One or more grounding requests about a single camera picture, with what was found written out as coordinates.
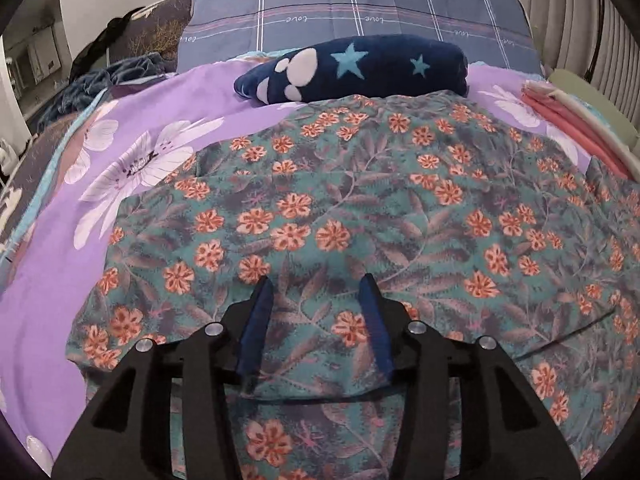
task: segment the black bracket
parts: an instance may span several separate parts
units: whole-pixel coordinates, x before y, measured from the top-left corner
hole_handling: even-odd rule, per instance
[[[443,338],[384,298],[367,274],[358,300],[378,367],[406,383],[390,478],[442,480],[448,449],[449,379],[460,378],[462,462],[456,480],[579,480],[561,432],[513,361],[491,337]],[[189,338],[138,341],[88,404],[56,461],[54,480],[173,480],[171,385],[182,378],[184,455],[190,480],[241,480],[224,384],[251,386],[259,369],[273,285]]]

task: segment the pillow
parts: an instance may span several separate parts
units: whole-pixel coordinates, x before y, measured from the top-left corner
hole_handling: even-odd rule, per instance
[[[459,47],[418,36],[356,36],[289,52],[236,79],[234,89],[265,104],[418,96],[451,90],[466,96],[466,57]]]

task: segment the floral blanket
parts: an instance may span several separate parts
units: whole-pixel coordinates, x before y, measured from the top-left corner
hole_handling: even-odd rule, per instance
[[[67,356],[95,388],[138,338],[184,338],[268,275],[260,381],[228,390],[244,478],[388,478],[403,392],[381,389],[356,300],[372,272],[444,335],[499,340],[586,473],[638,400],[637,216],[636,184],[595,158],[583,176],[552,140],[450,92],[314,103],[122,202]]]

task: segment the white object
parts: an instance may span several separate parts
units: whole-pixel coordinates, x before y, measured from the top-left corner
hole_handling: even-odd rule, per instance
[[[53,469],[53,457],[47,447],[33,435],[29,435],[26,441],[27,452],[34,462],[48,475],[51,476]]]

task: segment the blue gripper pad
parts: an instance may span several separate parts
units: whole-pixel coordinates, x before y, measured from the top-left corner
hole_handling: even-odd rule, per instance
[[[375,290],[372,288],[375,286],[375,284],[372,285],[372,281],[373,278],[369,279],[367,276],[360,280],[358,302],[360,302],[362,315],[367,325],[369,343],[373,349],[376,364],[386,379],[390,381],[394,371],[394,362],[391,357],[391,338],[380,314],[380,299],[382,297],[377,288]]]
[[[240,355],[238,356],[236,373],[243,378],[250,379],[260,370],[264,340],[272,308],[273,283],[271,280],[265,280],[240,338]]]

